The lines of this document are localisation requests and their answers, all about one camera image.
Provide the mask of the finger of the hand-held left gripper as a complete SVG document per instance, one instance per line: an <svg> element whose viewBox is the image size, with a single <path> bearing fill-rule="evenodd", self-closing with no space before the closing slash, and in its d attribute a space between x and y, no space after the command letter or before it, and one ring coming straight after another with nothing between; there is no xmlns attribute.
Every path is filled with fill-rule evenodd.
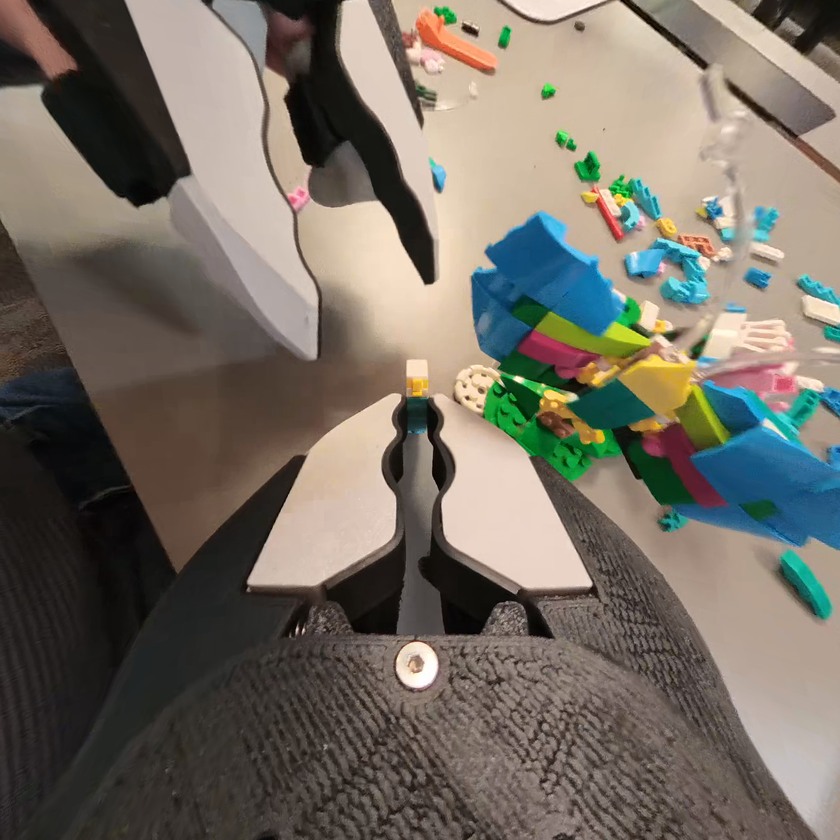
<svg viewBox="0 0 840 840"><path fill-rule="evenodd" d="M290 353L315 361L320 291L270 162L259 63L204 2L126 6L191 171L167 197L175 230L220 291Z"/></svg>
<svg viewBox="0 0 840 840"><path fill-rule="evenodd" d="M286 2L309 40L293 47L286 106L308 191L323 207L378 202L426 285L438 278L427 145L390 2Z"/></svg>

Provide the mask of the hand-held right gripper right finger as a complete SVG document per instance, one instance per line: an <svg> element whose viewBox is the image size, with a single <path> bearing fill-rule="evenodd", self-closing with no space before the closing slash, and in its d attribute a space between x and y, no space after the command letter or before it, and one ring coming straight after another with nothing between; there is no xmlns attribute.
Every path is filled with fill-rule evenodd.
<svg viewBox="0 0 840 840"><path fill-rule="evenodd" d="M540 599L594 594L584 556L518 443L444 394L428 400L427 435L437 496L420 568L447 634L480 634L506 602L539 626Z"/></svg>

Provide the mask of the lego butterfly model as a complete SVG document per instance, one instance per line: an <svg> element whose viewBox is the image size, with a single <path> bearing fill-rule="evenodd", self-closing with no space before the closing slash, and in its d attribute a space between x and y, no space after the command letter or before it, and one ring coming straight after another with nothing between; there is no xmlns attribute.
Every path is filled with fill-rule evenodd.
<svg viewBox="0 0 840 840"><path fill-rule="evenodd" d="M740 280L767 290L784 253L770 244L772 206L748 213L739 173L746 113L719 66L700 81L710 122L701 156L726 191L697 214L718 241L680 232L644 181L599 183L594 152L574 164L619 243L654 223L650 245L625 255L628 279L660 280L663 303L696 308L675 329L653 301L614 287L599 259L573 247L567 227L539 212L486 249L471 276L481 350L498 362L479 413L566 477L591 457L621 455L679 527L697 521L793 546L838 549L838 447L817 454L803 428L819 406L838 417L838 388L799 373L838 364L838 294L807 275L794 289L829 348L802 351L784 318L751 319L731 299Z"/></svg>

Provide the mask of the person's leg in jeans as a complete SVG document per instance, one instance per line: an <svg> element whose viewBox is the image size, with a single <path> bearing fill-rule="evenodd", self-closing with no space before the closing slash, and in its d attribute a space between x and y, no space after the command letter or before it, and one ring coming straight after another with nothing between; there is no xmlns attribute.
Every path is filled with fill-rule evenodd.
<svg viewBox="0 0 840 840"><path fill-rule="evenodd" d="M1 386L2 429L28 448L75 508L133 493L133 484L76 370L21 375Z"/></svg>

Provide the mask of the white yellow teal lego piece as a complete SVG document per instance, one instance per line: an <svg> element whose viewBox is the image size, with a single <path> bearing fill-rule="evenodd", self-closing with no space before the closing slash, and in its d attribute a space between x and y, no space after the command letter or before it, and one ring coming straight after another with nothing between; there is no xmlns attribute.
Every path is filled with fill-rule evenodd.
<svg viewBox="0 0 840 840"><path fill-rule="evenodd" d="M406 361L406 430L424 434L427 430L428 366L426 360Z"/></svg>

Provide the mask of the white booklet stand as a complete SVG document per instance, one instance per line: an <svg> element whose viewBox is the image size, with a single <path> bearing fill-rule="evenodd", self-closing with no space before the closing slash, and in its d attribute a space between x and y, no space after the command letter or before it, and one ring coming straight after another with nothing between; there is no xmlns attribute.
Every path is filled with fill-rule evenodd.
<svg viewBox="0 0 840 840"><path fill-rule="evenodd" d="M608 4L609 1L500 1L500 3L531 23L552 25Z"/></svg>

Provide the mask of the person's left hand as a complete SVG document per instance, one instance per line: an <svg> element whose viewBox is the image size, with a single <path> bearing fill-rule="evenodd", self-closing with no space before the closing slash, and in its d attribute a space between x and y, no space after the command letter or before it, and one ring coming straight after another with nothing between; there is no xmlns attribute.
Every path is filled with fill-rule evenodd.
<svg viewBox="0 0 840 840"><path fill-rule="evenodd" d="M1 2L2 41L36 63L54 80L77 71L77 63L27 1Z"/></svg>

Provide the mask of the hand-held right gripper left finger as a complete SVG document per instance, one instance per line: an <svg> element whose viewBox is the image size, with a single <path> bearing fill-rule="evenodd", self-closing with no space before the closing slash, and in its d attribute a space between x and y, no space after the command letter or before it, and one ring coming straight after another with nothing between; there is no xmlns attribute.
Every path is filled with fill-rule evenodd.
<svg viewBox="0 0 840 840"><path fill-rule="evenodd" d="M246 585L249 593L334 602L353 629L394 634L406 567L406 398L390 394L311 446Z"/></svg>

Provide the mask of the orange brick separator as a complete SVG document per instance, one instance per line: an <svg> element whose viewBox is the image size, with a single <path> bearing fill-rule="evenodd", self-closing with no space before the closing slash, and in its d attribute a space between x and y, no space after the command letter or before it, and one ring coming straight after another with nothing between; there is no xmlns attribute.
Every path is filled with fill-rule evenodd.
<svg viewBox="0 0 840 840"><path fill-rule="evenodd" d="M415 28L426 46L476 70L486 73L494 73L497 70L497 56L471 40L455 35L447 27L444 17L436 15L431 8L425 7L420 11Z"/></svg>

